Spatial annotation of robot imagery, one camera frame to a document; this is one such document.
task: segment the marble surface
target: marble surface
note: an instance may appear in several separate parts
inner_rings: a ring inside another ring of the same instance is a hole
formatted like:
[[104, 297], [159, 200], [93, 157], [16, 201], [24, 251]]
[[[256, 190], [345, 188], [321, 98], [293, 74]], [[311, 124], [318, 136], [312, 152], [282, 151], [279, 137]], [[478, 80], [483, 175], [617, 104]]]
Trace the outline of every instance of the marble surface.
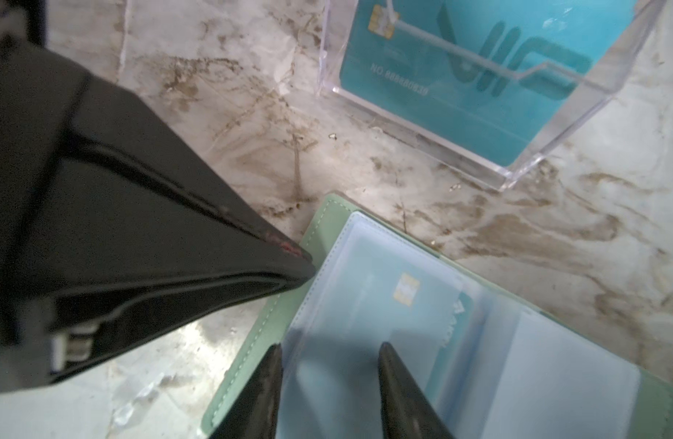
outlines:
[[[322, 0], [50, 8], [52, 49], [138, 93], [288, 236], [299, 240], [339, 191], [673, 382], [673, 0], [616, 99], [503, 194], [315, 98]], [[261, 306], [220, 311], [60, 386], [0, 396], [0, 437], [197, 434]]]

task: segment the teal vip card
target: teal vip card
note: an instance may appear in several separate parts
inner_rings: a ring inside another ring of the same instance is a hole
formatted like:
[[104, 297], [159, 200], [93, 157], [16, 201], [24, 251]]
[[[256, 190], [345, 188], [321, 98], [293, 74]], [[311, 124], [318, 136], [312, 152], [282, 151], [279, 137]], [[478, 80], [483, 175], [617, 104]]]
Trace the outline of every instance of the teal vip card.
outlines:
[[[585, 75], [629, 26], [635, 0], [394, 0], [399, 19], [515, 72], [545, 61]], [[341, 87], [508, 166], [577, 87], [540, 70], [509, 80], [398, 29], [359, 0]]]

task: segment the card chip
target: card chip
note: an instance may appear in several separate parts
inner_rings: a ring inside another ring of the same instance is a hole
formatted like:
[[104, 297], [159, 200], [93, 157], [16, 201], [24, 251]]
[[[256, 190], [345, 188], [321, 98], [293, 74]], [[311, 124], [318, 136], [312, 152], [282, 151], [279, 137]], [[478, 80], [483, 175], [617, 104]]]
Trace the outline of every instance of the card chip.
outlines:
[[[400, 18], [400, 13], [394, 13], [397, 18]], [[371, 14], [371, 21], [368, 23], [368, 30], [374, 34], [385, 37], [386, 39], [393, 38], [394, 24], [387, 19], [387, 10], [381, 5], [373, 6], [373, 13]]]
[[394, 289], [394, 300], [407, 306], [412, 306], [414, 296], [419, 291], [419, 281], [407, 273], [402, 273], [400, 281]]

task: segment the clear plastic box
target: clear plastic box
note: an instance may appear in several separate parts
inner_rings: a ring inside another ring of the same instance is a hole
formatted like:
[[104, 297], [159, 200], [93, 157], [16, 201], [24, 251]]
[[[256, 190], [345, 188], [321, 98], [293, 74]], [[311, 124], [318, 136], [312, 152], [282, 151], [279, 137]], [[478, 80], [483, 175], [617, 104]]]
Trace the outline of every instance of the clear plastic box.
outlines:
[[319, 93], [504, 190], [621, 89], [665, 4], [634, 2], [328, 1]]

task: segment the green leather cover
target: green leather cover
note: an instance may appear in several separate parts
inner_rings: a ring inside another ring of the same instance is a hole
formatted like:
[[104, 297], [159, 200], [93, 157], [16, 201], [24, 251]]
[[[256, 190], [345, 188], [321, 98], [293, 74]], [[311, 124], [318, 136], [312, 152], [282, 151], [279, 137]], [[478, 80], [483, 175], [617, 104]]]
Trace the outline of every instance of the green leather cover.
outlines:
[[[304, 238], [300, 242], [302, 248], [312, 254], [313, 263], [317, 269], [322, 265], [336, 238], [341, 233], [341, 229], [346, 224], [349, 215], [354, 211], [360, 211], [371, 216], [385, 227], [398, 233], [402, 238], [437, 256], [491, 290], [512, 297], [540, 311], [537, 306], [483, 279], [446, 258], [446, 256], [439, 254], [437, 251], [430, 249], [400, 230], [395, 229], [393, 226], [375, 218], [367, 211], [334, 194], [325, 197], [322, 205], [317, 209], [317, 213], [314, 215], [310, 226], [307, 228]], [[311, 286], [312, 281], [309, 281], [300, 288], [268, 299], [244, 344], [239, 349], [234, 363], [232, 363], [227, 371], [224, 381], [220, 384], [217, 393], [212, 398], [209, 407], [202, 417], [201, 429], [205, 434], [212, 432], [224, 419], [229, 408], [232, 407], [237, 396], [249, 380], [253, 370], [261, 361], [263, 354], [265, 354], [271, 345], [282, 341], [286, 330], [290, 326], [295, 313]], [[641, 386], [631, 420], [628, 439], [668, 439], [671, 437], [673, 437], [673, 387], [642, 369]]]

